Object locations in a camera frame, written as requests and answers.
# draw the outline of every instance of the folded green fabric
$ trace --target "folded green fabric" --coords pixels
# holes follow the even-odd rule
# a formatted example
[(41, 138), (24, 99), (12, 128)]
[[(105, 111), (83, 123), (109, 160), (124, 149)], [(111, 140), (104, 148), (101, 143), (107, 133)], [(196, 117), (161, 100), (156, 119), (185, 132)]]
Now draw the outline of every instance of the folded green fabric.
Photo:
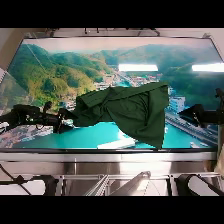
[(109, 87), (76, 98), (74, 125), (88, 127), (114, 121), (122, 132), (161, 148), (165, 112), (169, 104), (168, 84), (156, 82), (140, 87)]

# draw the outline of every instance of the white light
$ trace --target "white light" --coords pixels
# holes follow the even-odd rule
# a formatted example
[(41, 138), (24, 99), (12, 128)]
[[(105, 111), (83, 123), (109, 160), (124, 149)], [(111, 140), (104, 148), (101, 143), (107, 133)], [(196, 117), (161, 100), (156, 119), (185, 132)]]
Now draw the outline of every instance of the white light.
[(143, 65), (143, 64), (119, 64), (119, 71), (130, 71), (130, 72), (142, 72), (142, 71), (158, 71), (156, 65)]
[(224, 72), (224, 63), (192, 65), (192, 70), (195, 72)]

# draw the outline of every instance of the black cable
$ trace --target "black cable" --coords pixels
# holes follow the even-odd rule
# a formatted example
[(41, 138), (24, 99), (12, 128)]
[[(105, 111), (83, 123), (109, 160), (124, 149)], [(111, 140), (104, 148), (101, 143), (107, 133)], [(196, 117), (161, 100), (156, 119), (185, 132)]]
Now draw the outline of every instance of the black cable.
[(2, 164), (0, 164), (0, 168), (2, 170), (3, 173), (5, 173), (8, 177), (10, 177), (16, 184), (18, 184), (21, 188), (23, 188), (24, 191), (26, 191), (26, 193), (28, 195), (32, 195), (22, 184), (17, 183), (16, 178), (14, 178), (7, 170), (5, 170), (5, 168), (2, 166)]

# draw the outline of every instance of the large display screen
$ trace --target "large display screen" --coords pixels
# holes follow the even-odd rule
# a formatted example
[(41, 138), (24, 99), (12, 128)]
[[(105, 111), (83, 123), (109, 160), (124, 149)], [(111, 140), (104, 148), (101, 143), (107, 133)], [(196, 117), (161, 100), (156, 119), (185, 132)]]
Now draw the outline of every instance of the large display screen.
[[(215, 89), (224, 88), (224, 73), (194, 71), (193, 65), (222, 63), (210, 39), (165, 37), (75, 37), (24, 39), (8, 73), (0, 79), (0, 114), (15, 104), (74, 110), (76, 97), (109, 86), (169, 83), (169, 106), (163, 148), (217, 147), (217, 126), (194, 127), (178, 112), (202, 104), (216, 110)], [(119, 64), (153, 64), (158, 71), (119, 71)], [(52, 127), (21, 126), (0, 136), (0, 148), (100, 148), (125, 140), (113, 122), (79, 128), (63, 134)], [(151, 148), (136, 142), (133, 148)]]

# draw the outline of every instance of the green towel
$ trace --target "green towel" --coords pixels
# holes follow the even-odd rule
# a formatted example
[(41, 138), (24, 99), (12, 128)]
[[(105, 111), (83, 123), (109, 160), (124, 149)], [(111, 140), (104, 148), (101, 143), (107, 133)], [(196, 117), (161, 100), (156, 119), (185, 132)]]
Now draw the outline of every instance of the green towel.
[(109, 87), (76, 98), (74, 125), (88, 127), (114, 121), (122, 132), (141, 142), (161, 148), (165, 112), (169, 104), (168, 84), (140, 87)]

